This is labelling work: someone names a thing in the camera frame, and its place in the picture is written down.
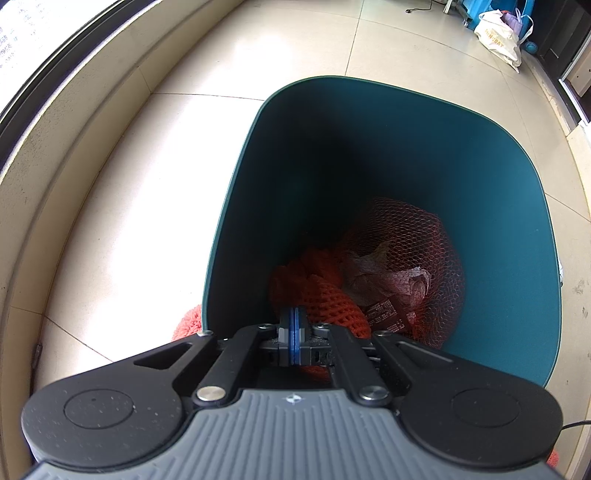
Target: white tile floor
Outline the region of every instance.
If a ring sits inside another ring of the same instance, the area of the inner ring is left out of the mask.
[[[201,302],[220,207],[262,101],[297,79],[346,74],[473,109],[528,152],[565,270],[562,348],[548,387],[565,421],[582,419],[591,394],[591,221],[573,157],[527,66],[516,74],[438,4],[404,12],[427,6],[249,0],[199,42],[136,117],[84,206],[46,311],[37,385],[170,339]],[[562,471],[579,433],[559,440]]]

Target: metal screw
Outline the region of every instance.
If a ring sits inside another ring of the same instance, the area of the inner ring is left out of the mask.
[[[388,396],[389,392],[384,387],[379,385],[370,385],[359,390],[359,396],[364,400],[378,401],[383,400]]]
[[[221,400],[226,396],[226,391],[222,387],[210,385],[208,387],[201,387],[197,390],[197,398],[203,401]]]

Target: small logo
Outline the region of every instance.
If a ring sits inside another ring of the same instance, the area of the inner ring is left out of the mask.
[[[285,397],[284,400],[287,400],[292,405],[295,405],[296,403],[299,403],[304,399],[300,397],[297,393],[292,393],[291,395]]]

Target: blue ball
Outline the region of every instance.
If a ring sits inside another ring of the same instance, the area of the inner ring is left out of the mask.
[[[532,55],[535,55],[535,53],[538,51],[538,45],[536,45],[532,41],[525,42],[525,44],[523,45],[523,48],[525,49],[525,51],[527,53],[530,53]]]

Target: crumpled paper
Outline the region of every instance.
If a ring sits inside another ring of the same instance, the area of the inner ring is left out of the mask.
[[[388,269],[388,252],[395,248],[393,240],[382,242],[369,255],[360,257],[345,252],[341,263],[343,291],[360,307],[368,307],[396,296],[407,309],[408,320],[415,318],[414,310],[423,302],[431,285],[431,274],[421,268],[393,272]]]

